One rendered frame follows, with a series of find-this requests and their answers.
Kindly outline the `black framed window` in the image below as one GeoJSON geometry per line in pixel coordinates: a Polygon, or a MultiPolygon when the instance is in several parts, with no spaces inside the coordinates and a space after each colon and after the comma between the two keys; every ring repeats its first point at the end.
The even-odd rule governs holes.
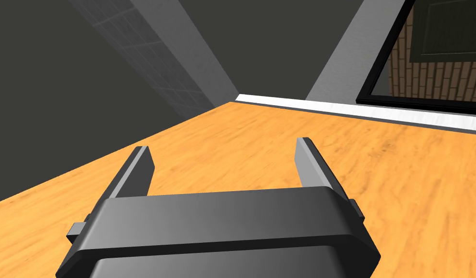
{"type": "Polygon", "coordinates": [[[476,115],[476,0],[402,0],[356,103],[476,115]]]}

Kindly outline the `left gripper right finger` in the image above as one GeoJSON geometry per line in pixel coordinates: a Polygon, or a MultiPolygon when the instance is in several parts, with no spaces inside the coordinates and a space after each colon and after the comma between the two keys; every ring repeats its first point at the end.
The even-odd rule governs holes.
{"type": "Polygon", "coordinates": [[[294,161],[302,187],[328,187],[341,198],[349,200],[333,171],[310,138],[297,138],[294,161]]]}

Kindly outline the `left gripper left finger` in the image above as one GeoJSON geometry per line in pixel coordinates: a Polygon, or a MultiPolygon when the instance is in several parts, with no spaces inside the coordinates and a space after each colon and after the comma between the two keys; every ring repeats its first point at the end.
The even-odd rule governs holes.
{"type": "Polygon", "coordinates": [[[107,198],[147,196],[154,170],[149,147],[135,147],[109,186],[107,198]]]}

